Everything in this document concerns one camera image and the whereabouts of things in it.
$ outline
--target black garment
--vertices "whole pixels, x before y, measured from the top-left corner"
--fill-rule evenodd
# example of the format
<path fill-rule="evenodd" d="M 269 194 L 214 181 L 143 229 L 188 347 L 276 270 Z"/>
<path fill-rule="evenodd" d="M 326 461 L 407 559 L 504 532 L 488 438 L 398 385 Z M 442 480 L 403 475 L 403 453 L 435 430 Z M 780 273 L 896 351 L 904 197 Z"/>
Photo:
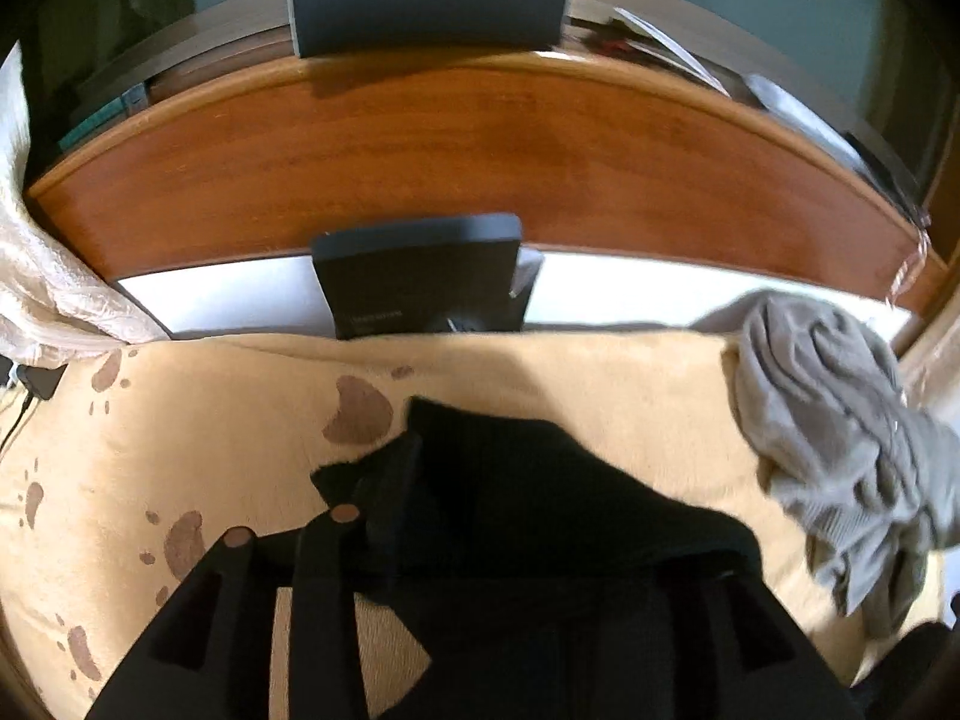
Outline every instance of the black garment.
<path fill-rule="evenodd" d="M 414 399 L 407 426 L 313 475 L 331 507 L 380 512 L 358 569 L 389 574 L 368 597 L 431 658 L 384 718 L 856 717 L 763 586 L 742 523 L 548 422 Z"/>

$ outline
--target gray sweater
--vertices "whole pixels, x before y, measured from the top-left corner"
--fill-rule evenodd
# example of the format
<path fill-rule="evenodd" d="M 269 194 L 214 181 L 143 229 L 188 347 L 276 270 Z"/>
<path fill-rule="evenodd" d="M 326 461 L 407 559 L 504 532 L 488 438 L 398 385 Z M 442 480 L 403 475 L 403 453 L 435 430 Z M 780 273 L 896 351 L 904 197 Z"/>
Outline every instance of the gray sweater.
<path fill-rule="evenodd" d="M 769 493 L 811 538 L 811 569 L 867 634 L 906 617 L 931 549 L 960 541 L 960 439 L 901 399 L 896 357 L 842 309 L 768 295 L 747 315 L 740 427 Z"/>

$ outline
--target wooden headboard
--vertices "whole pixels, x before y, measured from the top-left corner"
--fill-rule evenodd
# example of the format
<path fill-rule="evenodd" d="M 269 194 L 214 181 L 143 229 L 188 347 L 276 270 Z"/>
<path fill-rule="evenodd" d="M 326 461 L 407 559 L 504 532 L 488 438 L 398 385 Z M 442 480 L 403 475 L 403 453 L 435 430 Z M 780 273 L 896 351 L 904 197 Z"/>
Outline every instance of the wooden headboard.
<path fill-rule="evenodd" d="M 524 237 L 756 271 L 882 299 L 917 236 L 764 114 L 575 52 L 290 57 L 162 101 L 30 187 L 116 280 L 305 252 L 381 220 L 513 211 Z M 935 255 L 901 305 L 922 313 Z"/>

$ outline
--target brown paw print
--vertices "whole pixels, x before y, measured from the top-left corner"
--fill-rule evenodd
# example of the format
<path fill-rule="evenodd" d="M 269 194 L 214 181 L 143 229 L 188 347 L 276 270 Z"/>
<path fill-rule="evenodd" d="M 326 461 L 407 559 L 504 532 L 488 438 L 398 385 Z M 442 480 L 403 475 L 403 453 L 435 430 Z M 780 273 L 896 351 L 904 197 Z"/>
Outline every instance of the brown paw print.
<path fill-rule="evenodd" d="M 151 525 L 160 525 L 160 515 L 156 512 L 145 512 L 147 522 Z M 167 568 L 179 583 L 200 562 L 206 547 L 203 545 L 203 514 L 200 512 L 186 512 L 167 530 L 163 537 L 163 558 Z M 150 550 L 140 553 L 140 562 L 143 565 L 154 565 L 157 557 Z M 154 600 L 159 607 L 170 597 L 170 587 L 166 584 L 157 591 Z"/>
<path fill-rule="evenodd" d="M 83 675 L 91 683 L 102 682 L 104 675 L 97 666 L 95 659 L 93 659 L 93 655 L 90 654 L 90 645 L 86 638 L 86 630 L 83 630 L 82 625 L 67 627 L 61 615 L 57 614 L 55 616 L 56 624 L 62 629 L 61 635 L 66 634 L 66 644 L 64 644 L 62 640 L 58 640 L 56 642 L 56 649 L 61 651 L 61 653 L 69 653 L 73 659 L 73 667 L 70 669 L 71 682 L 78 680 L 78 671 L 80 675 Z M 92 685 L 88 686 L 86 694 L 90 701 L 93 701 L 93 699 L 97 697 L 97 691 L 93 689 Z"/>
<path fill-rule="evenodd" d="M 127 351 L 127 357 L 136 357 L 140 353 L 139 349 L 130 349 Z M 102 394 L 110 389 L 113 384 L 116 382 L 117 377 L 120 376 L 120 364 L 123 362 L 124 351 L 123 349 L 114 349 L 114 351 L 107 354 L 107 357 L 104 359 L 104 362 L 97 369 L 97 372 L 90 377 L 90 386 L 96 394 Z M 120 379 L 121 389 L 126 389 L 130 386 L 129 379 Z M 90 401 L 90 408 L 88 409 L 88 414 L 93 416 L 95 410 L 95 401 Z M 104 400 L 104 413 L 110 413 L 110 402 L 109 399 Z"/>
<path fill-rule="evenodd" d="M 40 461 L 34 460 L 34 473 L 40 471 Z M 30 469 L 23 470 L 23 481 L 30 482 Z M 18 493 L 16 500 L 23 504 L 23 517 L 20 518 L 21 528 L 26 524 L 30 530 L 34 529 L 37 523 L 37 509 L 43 502 L 43 487 L 40 482 L 30 482 L 24 493 Z"/>
<path fill-rule="evenodd" d="M 378 442 L 390 432 L 394 422 L 394 407 L 370 382 L 356 376 L 337 379 L 340 405 L 323 437 L 330 443 L 363 445 Z"/>

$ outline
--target mattress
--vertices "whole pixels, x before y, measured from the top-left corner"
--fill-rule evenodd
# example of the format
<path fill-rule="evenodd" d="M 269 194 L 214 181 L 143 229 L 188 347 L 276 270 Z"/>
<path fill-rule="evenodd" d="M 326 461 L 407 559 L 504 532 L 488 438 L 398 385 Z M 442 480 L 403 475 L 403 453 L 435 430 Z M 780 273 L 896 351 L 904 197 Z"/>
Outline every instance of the mattress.
<path fill-rule="evenodd" d="M 868 647 L 811 579 L 805 535 L 762 488 L 731 409 L 736 345 L 688 332 L 260 335 L 151 343 L 74 362 L 0 458 L 0 677 L 36 717 L 80 720 L 128 648 L 233 525 L 273 533 L 325 510 L 309 482 L 404 427 L 414 394 L 540 418 L 655 490 L 752 528 L 764 579 L 840 680 Z M 0 435 L 22 394 L 0 406 Z M 936 618 L 942 560 L 907 629 Z M 390 610 L 357 599 L 373 715 L 427 664 Z M 277 603 L 271 718 L 286 717 L 289 597 Z"/>

